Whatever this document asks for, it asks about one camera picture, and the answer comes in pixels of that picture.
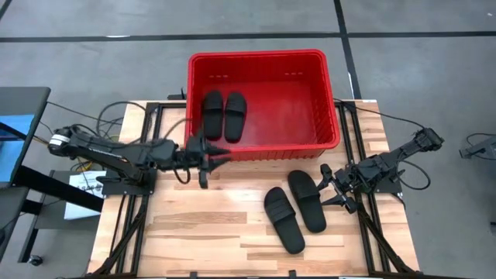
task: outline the black metal frame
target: black metal frame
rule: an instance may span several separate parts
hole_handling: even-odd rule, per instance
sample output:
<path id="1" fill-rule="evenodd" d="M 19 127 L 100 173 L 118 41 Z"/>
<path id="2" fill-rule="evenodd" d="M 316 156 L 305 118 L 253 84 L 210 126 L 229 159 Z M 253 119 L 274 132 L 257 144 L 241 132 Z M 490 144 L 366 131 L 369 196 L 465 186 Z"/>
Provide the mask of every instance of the black metal frame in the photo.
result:
<path id="1" fill-rule="evenodd" d="M 354 102 L 335 102 L 335 107 L 337 107 L 338 112 L 339 112 L 339 119 L 341 121 L 341 127 L 343 131 L 343 141 L 345 144 L 346 148 L 346 156 L 348 159 L 348 164 L 354 163 L 354 158 L 353 158 L 353 147 L 351 145 L 351 140 L 350 140 L 350 131 L 348 130 L 348 125 L 347 125 L 347 120 L 346 120 L 346 111 L 345 109 L 348 109 L 349 113 L 351 114 L 351 119 L 353 122 L 353 131 L 355 132 L 356 135 L 356 142 L 358 146 L 358 153 L 360 155 L 360 159 L 363 160 L 366 158 L 366 153 L 365 153 L 365 147 L 363 145 L 363 138 L 360 130 L 360 124 L 359 124 L 359 119 L 357 115 L 356 109 L 349 109 L 354 107 Z M 186 102 L 180 102 L 180 103 L 150 103 L 147 105 L 146 110 L 149 111 L 149 109 L 155 109 L 157 108 L 157 116 L 155 118 L 155 127 L 153 129 L 153 139 L 157 139 L 158 135 L 160 133 L 160 124 L 162 121 L 162 116 L 163 116 L 163 110 L 167 108 L 186 108 Z M 149 119 L 145 119 L 143 122 L 143 131 L 146 129 L 148 126 Z M 412 272 L 409 267 L 403 267 L 404 264 L 399 260 L 398 262 L 398 256 L 396 253 L 393 251 L 391 246 L 388 244 L 388 242 L 384 239 L 382 236 L 382 228 L 381 228 L 381 221 L 379 219 L 379 212 L 377 210 L 377 203 L 375 201 L 374 193 L 370 193 L 368 197 L 369 201 L 369 206 L 370 206 L 370 212 L 373 216 L 371 219 L 367 212 L 365 211 L 365 208 L 363 206 L 363 199 L 362 199 L 362 194 L 356 191 L 355 193 L 355 199 L 356 202 L 359 204 L 359 212 L 357 214 L 358 219 L 359 219 L 359 224 L 360 224 L 360 235 L 362 237 L 362 242 L 363 242 L 363 251 L 365 253 L 365 261 L 367 264 L 367 271 L 370 276 L 373 274 L 378 275 L 381 274 L 381 276 L 392 276 L 395 277 L 397 274 L 391 273 L 391 268 L 389 267 L 389 260 L 388 260 L 388 255 L 393 260 L 393 263 L 395 264 L 395 267 L 397 270 L 400 272 Z M 147 206 L 148 206 L 148 201 L 149 201 L 149 196 L 144 196 L 142 200 L 142 207 L 144 206 L 144 217 L 146 218 L 146 211 L 147 211 Z M 382 271 L 383 272 L 378 272 L 375 270 L 374 266 L 374 255 L 372 254 L 372 249 L 370 247 L 370 239 L 368 235 L 367 228 L 372 232 L 374 237 L 377 239 L 377 242 L 379 244 L 379 251 L 380 251 L 380 257 L 381 257 L 381 265 L 382 265 Z M 140 263 L 140 255 L 141 255 L 141 246 L 143 242 L 143 234 L 144 234 L 144 229 L 145 229 L 145 222 L 144 220 L 139 224 L 138 229 L 136 231 L 136 242 L 134 246 L 134 253 L 133 253 L 133 260 L 131 263 L 131 274 L 133 276 L 137 275 L 138 271 L 138 266 Z M 124 258 L 125 256 L 125 250 L 124 253 L 121 254 L 121 258 Z M 122 268 L 117 270 L 117 273 L 122 273 Z M 276 277 L 259 277 L 259 278 L 276 278 Z"/>
<path id="2" fill-rule="evenodd" d="M 339 119 L 341 122 L 341 128 L 343 131 L 343 141 L 346 148 L 346 156 L 348 159 L 348 164 L 354 163 L 353 158 L 353 147 L 351 145 L 350 139 L 350 131 L 348 129 L 347 120 L 346 120 L 346 111 L 348 109 L 351 114 L 351 119 L 353 122 L 353 131 L 356 135 L 356 142 L 358 147 L 358 153 L 360 155 L 360 159 L 366 158 L 365 147 L 363 145 L 363 138 L 360 130 L 360 123 L 357 115 L 356 109 L 354 109 L 355 102 L 335 102 L 335 107 L 338 109 Z M 150 112 L 157 112 L 157 116 L 155 118 L 155 126 L 153 128 L 153 139 L 156 140 L 160 134 L 160 124 L 163 118 L 163 110 L 164 109 L 185 109 L 186 102 L 178 102 L 178 103 L 149 103 L 146 106 L 146 115 L 151 115 Z M 143 120 L 143 130 L 141 141 L 144 142 L 146 140 L 148 130 L 147 127 L 150 123 L 150 117 L 145 117 Z M 363 243 L 363 251 L 365 256 L 365 261 L 367 265 L 367 272 L 369 277 L 381 277 L 381 278 L 425 278 L 425 279 L 443 279 L 443 278 L 455 278 L 455 277 L 441 277 L 441 276 L 432 276 L 432 275 L 424 275 L 419 272 L 415 272 L 413 269 L 408 267 L 401 258 L 396 254 L 393 248 L 389 245 L 387 240 L 382 235 L 381 221 L 379 219 L 379 212 L 377 210 L 377 203 L 374 197 L 374 193 L 371 192 L 367 195 L 370 213 L 372 217 L 367 213 L 363 205 L 362 193 L 355 191 L 355 200 L 358 206 L 357 217 L 360 225 L 360 235 Z M 103 263 L 102 267 L 95 271 L 94 278 L 110 278 L 110 277 L 122 277 L 122 278 L 137 278 L 138 274 L 138 266 L 140 264 L 140 256 L 141 256 L 141 246 L 143 244 L 143 235 L 145 229 L 145 221 L 146 221 L 146 213 L 147 207 L 150 200 L 150 196 L 143 196 L 141 206 L 139 207 L 139 211 L 136 214 L 136 217 L 132 221 L 131 218 L 133 216 L 134 203 L 136 201 L 136 196 L 132 195 L 129 197 L 128 204 L 128 212 L 126 213 L 125 227 L 122 231 L 122 238 L 117 244 L 117 247 L 114 250 L 114 253 L 110 255 L 110 257 Z M 128 245 L 129 240 L 131 239 L 133 233 L 136 231 L 136 241 L 133 249 L 133 258 L 131 261 L 131 271 L 127 273 L 123 273 L 122 269 L 124 266 L 124 259 L 126 256 L 126 247 Z M 372 249 L 370 247 L 370 239 L 368 232 L 371 232 L 374 238 L 377 241 L 377 245 L 380 252 L 381 257 L 381 266 L 382 271 L 375 270 L 374 266 L 374 255 L 372 254 Z M 394 267 L 398 271 L 397 273 L 392 273 L 391 268 L 389 266 L 389 260 L 393 263 Z M 113 264 L 118 261 L 118 266 L 115 274 L 109 274 L 112 269 Z M 195 271 L 191 272 L 190 278 L 197 278 L 198 274 Z M 294 270 L 290 271 L 290 278 L 296 278 L 296 273 Z M 188 277 L 169 277 L 173 279 L 185 279 Z M 214 277 L 202 277 L 204 279 L 213 279 Z M 248 277 L 229 277 L 229 279 L 234 278 L 248 278 Z M 258 279 L 274 279 L 274 278 L 287 278 L 287 277 L 257 277 Z M 338 278 L 335 276 L 329 277 L 302 277 L 302 278 L 321 278 L 321 279 L 332 279 Z"/>
<path id="3" fill-rule="evenodd" d="M 155 117 L 155 126 L 153 128 L 153 134 L 152 134 L 152 140 L 156 140 L 159 138 L 160 134 L 160 124 L 162 123 L 162 117 L 164 114 L 164 109 L 186 109 L 186 102 L 178 102 L 178 103 L 155 103 L 155 102 L 150 102 L 146 104 L 146 111 L 145 111 L 145 119 L 143 120 L 143 128 L 141 131 L 141 138 L 140 142 L 144 143 L 146 141 L 146 138 L 148 137 L 148 126 L 150 125 L 151 122 L 151 117 L 146 117 L 147 115 L 152 115 L 152 112 L 155 112 L 157 115 Z M 140 255 L 141 255 L 141 246 L 143 245 L 143 235 L 145 231 L 145 220 L 146 220 L 146 213 L 148 209 L 148 202 L 150 200 L 150 196 L 143 196 L 141 200 L 141 205 L 144 206 L 144 217 L 143 217 L 143 222 L 141 222 L 137 228 L 136 231 L 136 241 L 133 249 L 133 260 L 131 262 L 131 274 L 137 274 L 138 272 L 138 266 L 140 264 Z M 122 231 L 122 234 L 127 232 L 129 230 L 129 227 L 131 226 L 131 221 L 133 218 L 133 209 L 134 209 L 134 204 L 136 202 L 136 196 L 135 195 L 130 195 L 129 196 L 129 202 L 128 202 L 128 207 L 126 211 L 126 218 L 124 221 L 124 228 Z M 122 273 L 122 270 L 124 268 L 124 261 L 126 258 L 126 248 L 124 247 L 123 252 L 121 253 L 118 263 L 117 263 L 117 268 L 115 272 Z"/>

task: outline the slide sandal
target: slide sandal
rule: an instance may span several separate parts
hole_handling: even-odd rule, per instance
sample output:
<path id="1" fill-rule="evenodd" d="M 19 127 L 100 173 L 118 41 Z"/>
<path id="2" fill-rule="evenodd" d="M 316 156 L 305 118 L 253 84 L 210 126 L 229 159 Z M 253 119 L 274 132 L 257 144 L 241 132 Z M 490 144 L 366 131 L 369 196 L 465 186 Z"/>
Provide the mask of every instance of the slide sandal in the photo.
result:
<path id="1" fill-rule="evenodd" d="M 272 188 L 265 195 L 263 206 L 284 248 L 290 254 L 303 251 L 305 240 L 296 223 L 296 213 L 289 203 L 286 193 L 279 187 Z"/>
<path id="2" fill-rule="evenodd" d="M 209 140 L 218 140 L 222 136 L 224 99 L 219 91 L 212 90 L 207 93 L 202 105 L 203 133 Z"/>
<path id="3" fill-rule="evenodd" d="M 237 143 L 241 139 L 246 118 L 246 100 L 239 92 L 229 94 L 226 103 L 226 125 L 224 137 L 228 143 Z"/>
<path id="4" fill-rule="evenodd" d="M 320 233 L 326 229 L 319 190 L 312 178 L 304 171 L 293 170 L 288 175 L 288 183 L 307 229 L 312 233 Z"/>

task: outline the plastic bin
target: plastic bin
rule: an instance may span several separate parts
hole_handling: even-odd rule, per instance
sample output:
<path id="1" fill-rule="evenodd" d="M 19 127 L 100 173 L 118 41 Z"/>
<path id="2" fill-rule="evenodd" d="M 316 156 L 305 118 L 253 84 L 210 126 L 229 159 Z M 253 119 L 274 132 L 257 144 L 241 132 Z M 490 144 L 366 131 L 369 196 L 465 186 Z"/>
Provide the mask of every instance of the plastic bin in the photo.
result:
<path id="1" fill-rule="evenodd" d="M 211 90 L 241 92 L 247 103 L 238 143 L 212 142 L 233 160 L 318 157 L 339 143 L 326 56 L 320 50 L 197 53 L 189 61 L 185 139 L 202 127 Z"/>

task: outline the concrete floor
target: concrete floor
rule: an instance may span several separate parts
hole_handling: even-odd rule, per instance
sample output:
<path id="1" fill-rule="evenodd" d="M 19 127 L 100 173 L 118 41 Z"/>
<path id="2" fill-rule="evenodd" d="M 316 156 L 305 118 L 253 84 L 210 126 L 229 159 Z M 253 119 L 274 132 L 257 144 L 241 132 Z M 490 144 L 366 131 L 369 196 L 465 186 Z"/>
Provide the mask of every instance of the concrete floor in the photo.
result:
<path id="1" fill-rule="evenodd" d="M 349 32 L 496 30 L 492 0 L 346 0 Z M 5 36 L 110 36 L 175 33 L 338 31 L 330 0 L 130 1 L 13 0 L 0 22 Z M 431 126 L 446 143 L 414 157 L 432 178 L 426 191 L 404 189 L 418 261 L 427 274 L 494 278 L 496 236 L 495 162 L 461 160 L 458 149 L 470 133 L 494 133 L 496 38 L 351 39 L 363 98 L 377 99 L 381 111 Z M 163 100 L 186 86 L 188 58 L 202 51 L 317 48 L 329 63 L 337 98 L 351 98 L 340 39 L 202 40 L 116 43 L 0 43 L 0 86 L 49 86 L 50 101 L 89 115 L 110 102 Z M 108 112 L 118 117 L 123 108 Z M 414 126 L 383 119 L 391 147 L 411 138 Z M 57 128 L 80 122 L 78 115 L 47 107 L 43 121 Z M 37 134 L 49 137 L 40 127 Z M 25 165 L 48 173 L 73 162 L 30 148 Z M 414 171 L 410 181 L 423 183 Z M 42 231 L 34 253 L 40 267 L 18 264 L 30 217 L 23 216 L 1 278 L 80 275 L 95 231 Z"/>

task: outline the wooden tabletop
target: wooden tabletop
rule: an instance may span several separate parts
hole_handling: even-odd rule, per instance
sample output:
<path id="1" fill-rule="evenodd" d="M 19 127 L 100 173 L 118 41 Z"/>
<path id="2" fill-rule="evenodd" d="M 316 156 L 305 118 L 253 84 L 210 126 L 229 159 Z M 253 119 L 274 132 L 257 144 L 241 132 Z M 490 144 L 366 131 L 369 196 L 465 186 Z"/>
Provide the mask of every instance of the wooden tabletop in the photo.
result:
<path id="1" fill-rule="evenodd" d="M 356 105 L 379 110 L 376 102 L 356 101 Z M 143 117 L 142 110 L 128 105 L 120 141 L 127 143 L 140 137 Z M 161 136 L 184 117 L 184 108 L 165 109 Z M 388 151 L 381 117 L 360 110 L 358 117 L 367 156 Z M 350 119 L 348 125 L 356 152 Z M 169 138 L 182 144 L 184 125 L 178 126 Z M 160 173 L 148 207 L 138 276 L 188 276 L 191 271 L 197 271 L 198 276 L 212 277 L 287 276 L 289 270 L 296 270 L 299 276 L 366 275 L 357 214 L 350 215 L 339 206 L 326 206 L 327 229 L 318 234 L 311 233 L 305 228 L 289 191 L 286 176 L 290 171 L 304 170 L 319 183 L 322 179 L 319 165 L 323 163 L 335 171 L 345 166 L 342 136 L 335 149 L 327 150 L 318 159 L 228 163 L 209 177 L 208 190 L 200 189 L 196 170 L 191 172 L 191 183 L 187 185 L 179 183 L 172 172 Z M 264 212 L 264 196 L 277 186 L 287 192 L 305 238 L 306 248 L 298 255 L 285 251 Z M 321 191 L 322 200 L 333 195 L 331 188 Z M 406 264 L 418 270 L 403 205 L 390 194 L 377 194 L 376 199 L 384 236 Z M 105 200 L 89 272 L 100 267 L 109 254 L 120 201 L 121 196 Z M 125 213 L 126 206 L 122 210 L 117 240 Z M 372 235 L 370 239 L 375 267 L 380 270 L 377 244 Z M 133 244 L 132 239 L 124 271 L 130 270 Z"/>

